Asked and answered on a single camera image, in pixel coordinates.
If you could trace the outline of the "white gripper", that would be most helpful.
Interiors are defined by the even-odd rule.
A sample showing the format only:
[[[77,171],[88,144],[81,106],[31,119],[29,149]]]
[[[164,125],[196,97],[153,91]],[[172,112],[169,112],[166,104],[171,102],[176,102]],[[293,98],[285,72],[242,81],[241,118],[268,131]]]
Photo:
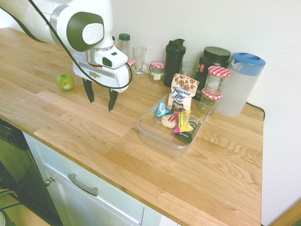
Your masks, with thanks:
[[[84,52],[71,52],[75,60],[78,62],[81,69],[89,75],[92,79],[107,87],[115,87],[115,89],[109,89],[109,103],[108,110],[111,111],[116,103],[119,92],[127,90],[129,83],[129,70],[124,65],[117,69],[111,69],[105,66],[92,67],[84,59]],[[92,81],[83,79],[83,85],[86,95],[90,103],[94,102],[94,92],[92,89]]]

